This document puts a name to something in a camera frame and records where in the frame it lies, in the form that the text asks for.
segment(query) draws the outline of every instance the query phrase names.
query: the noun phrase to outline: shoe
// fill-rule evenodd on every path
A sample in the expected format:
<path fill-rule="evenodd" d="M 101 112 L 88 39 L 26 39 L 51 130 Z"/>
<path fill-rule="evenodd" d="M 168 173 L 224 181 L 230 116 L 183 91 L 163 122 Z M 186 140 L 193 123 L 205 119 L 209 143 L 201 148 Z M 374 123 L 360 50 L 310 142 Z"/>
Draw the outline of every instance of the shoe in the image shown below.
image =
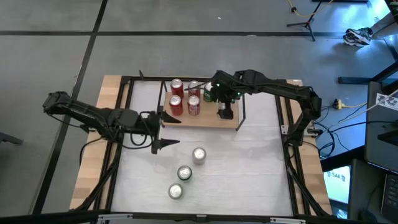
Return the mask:
<path fill-rule="evenodd" d="M 350 46 L 356 46 L 356 47 L 364 47 L 368 44 L 363 43 L 360 41 L 356 36 L 353 34 L 346 34 L 343 36 L 343 40 L 345 44 L 348 44 Z"/>
<path fill-rule="evenodd" d="M 360 28 L 358 30 L 348 29 L 346 30 L 346 34 L 352 34 L 357 37 L 364 44 L 369 45 L 371 43 L 371 37 L 373 35 L 373 31 L 370 28 Z"/>

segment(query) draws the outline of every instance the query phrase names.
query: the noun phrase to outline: soda can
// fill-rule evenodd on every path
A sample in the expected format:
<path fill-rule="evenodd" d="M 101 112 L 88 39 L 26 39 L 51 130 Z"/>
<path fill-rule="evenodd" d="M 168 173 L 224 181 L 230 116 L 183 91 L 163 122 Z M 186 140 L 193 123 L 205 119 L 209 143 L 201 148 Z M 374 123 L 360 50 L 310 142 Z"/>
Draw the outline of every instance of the soda can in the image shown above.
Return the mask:
<path fill-rule="evenodd" d="M 182 100 L 179 96 L 172 96 L 170 98 L 170 109 L 174 116 L 180 116 L 182 114 Z"/>
<path fill-rule="evenodd" d="M 203 99 L 206 101 L 206 102 L 213 102 L 214 101 L 214 99 L 213 99 L 213 95 L 211 94 L 211 88 L 212 88 L 213 86 L 211 85 L 211 82 L 208 82 L 206 85 L 205 85 L 205 91 L 203 92 Z"/>
<path fill-rule="evenodd" d="M 196 165 L 202 165 L 206 160 L 206 151 L 204 148 L 196 148 L 192 151 L 192 161 Z"/>
<path fill-rule="evenodd" d="M 190 96 L 188 98 L 188 112 L 190 115 L 199 115 L 200 112 L 200 99 L 197 96 Z"/>
<path fill-rule="evenodd" d="M 184 191 L 181 184 L 174 183 L 169 187 L 169 197 L 172 199 L 180 199 Z"/>
<path fill-rule="evenodd" d="M 189 166 L 180 166 L 177 171 L 177 176 L 180 180 L 189 180 L 192 176 L 192 170 Z"/>
<path fill-rule="evenodd" d="M 191 81 L 188 85 L 188 88 L 198 86 L 199 84 L 200 83 L 198 81 Z M 194 88 L 194 89 L 188 90 L 188 96 L 197 96 L 200 98 L 200 89 Z"/>
<path fill-rule="evenodd" d="M 172 95 L 177 95 L 181 99 L 184 98 L 184 86 L 181 80 L 178 78 L 173 79 L 170 87 L 172 89 Z"/>

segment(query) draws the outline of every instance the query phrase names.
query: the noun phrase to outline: white table surface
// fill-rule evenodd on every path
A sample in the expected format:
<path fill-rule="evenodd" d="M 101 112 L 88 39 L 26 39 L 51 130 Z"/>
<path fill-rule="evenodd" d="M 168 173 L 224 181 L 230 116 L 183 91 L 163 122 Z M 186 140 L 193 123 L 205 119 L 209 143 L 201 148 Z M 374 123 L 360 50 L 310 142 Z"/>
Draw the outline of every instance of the white table surface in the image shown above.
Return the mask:
<path fill-rule="evenodd" d="M 160 82 L 134 82 L 130 109 L 156 110 L 159 89 Z M 273 95 L 246 95 L 246 120 L 238 132 L 165 127 L 160 130 L 160 138 L 178 139 L 181 143 L 167 146 L 157 155 L 151 154 L 149 148 L 123 149 L 112 211 L 292 215 Z M 134 135 L 136 142 L 141 139 Z M 124 138 L 124 145 L 133 147 L 129 136 Z M 196 147 L 207 152 L 202 166 L 192 162 Z M 189 183 L 177 177 L 182 165 L 192 168 Z M 178 200 L 167 194 L 175 182 L 182 184 L 185 191 Z"/>

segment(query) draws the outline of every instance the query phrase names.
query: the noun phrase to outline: concrete floor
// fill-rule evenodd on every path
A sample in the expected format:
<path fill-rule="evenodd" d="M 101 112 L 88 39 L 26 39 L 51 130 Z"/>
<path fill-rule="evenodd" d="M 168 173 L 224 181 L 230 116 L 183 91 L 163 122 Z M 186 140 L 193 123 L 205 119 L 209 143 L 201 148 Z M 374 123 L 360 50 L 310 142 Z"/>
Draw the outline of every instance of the concrete floor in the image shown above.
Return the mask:
<path fill-rule="evenodd" d="M 294 1 L 302 14 L 317 5 Z M 2 30 L 92 30 L 101 0 L 0 2 Z M 315 32 L 344 32 L 371 26 L 387 13 L 383 0 L 367 4 L 333 3 L 315 16 Z M 302 22 L 285 1 L 264 0 L 109 0 L 102 31 L 262 31 L 306 32 L 287 28 Z M 24 139 L 22 146 L 0 144 L 0 216 L 29 213 L 39 180 L 60 126 L 42 113 L 51 91 L 71 92 L 89 37 L 0 36 L 0 131 Z M 398 38 L 386 41 L 398 46 Z M 357 49 L 340 38 L 318 37 L 97 37 L 78 99 L 95 104 L 104 75 L 183 75 L 210 77 L 215 70 L 255 69 L 269 78 L 302 79 L 329 105 L 366 101 L 366 86 L 338 85 L 338 76 L 372 77 L 394 59 L 383 40 Z M 331 125 L 353 110 L 331 110 Z M 352 120 L 364 121 L 365 116 Z M 357 141 L 349 137 L 357 135 Z M 349 149 L 364 142 L 364 126 L 339 132 Z M 86 134 L 69 128 L 43 212 L 66 211 L 78 173 L 78 154 Z M 318 140 L 322 146 L 327 136 Z M 337 144 L 334 154 L 344 149 Z"/>

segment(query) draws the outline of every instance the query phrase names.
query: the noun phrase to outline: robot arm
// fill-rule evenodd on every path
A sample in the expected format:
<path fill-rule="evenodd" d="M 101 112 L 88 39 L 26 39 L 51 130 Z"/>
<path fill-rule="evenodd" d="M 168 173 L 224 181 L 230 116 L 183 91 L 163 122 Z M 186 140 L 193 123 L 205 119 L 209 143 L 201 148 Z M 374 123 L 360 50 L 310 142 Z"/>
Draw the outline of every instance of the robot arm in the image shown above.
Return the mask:
<path fill-rule="evenodd" d="M 285 80 L 271 80 L 254 70 L 237 71 L 233 76 L 218 70 L 211 78 L 211 84 L 211 93 L 219 103 L 218 114 L 222 119 L 233 119 L 231 103 L 245 93 L 270 93 L 297 100 L 302 114 L 288 129 L 287 141 L 292 146 L 303 144 L 305 128 L 311 120 L 321 116 L 322 99 L 311 87 L 288 84 Z"/>
<path fill-rule="evenodd" d="M 152 139 L 159 132 L 160 119 L 164 116 L 166 116 L 168 122 L 180 123 L 179 120 L 173 119 L 167 114 L 156 114 L 155 111 L 145 111 L 138 114 L 137 111 L 129 109 L 100 109 L 73 100 L 63 91 L 49 93 L 43 108 L 44 113 L 50 116 L 53 114 L 69 115 L 82 122 L 83 124 L 80 127 L 86 132 L 90 128 L 94 128 L 103 139 L 119 144 L 121 144 L 124 133 L 143 134 Z M 148 116 L 143 118 L 142 113 L 147 113 Z M 158 149 L 178 142 L 176 140 L 155 139 L 151 144 L 152 153 L 156 154 Z"/>

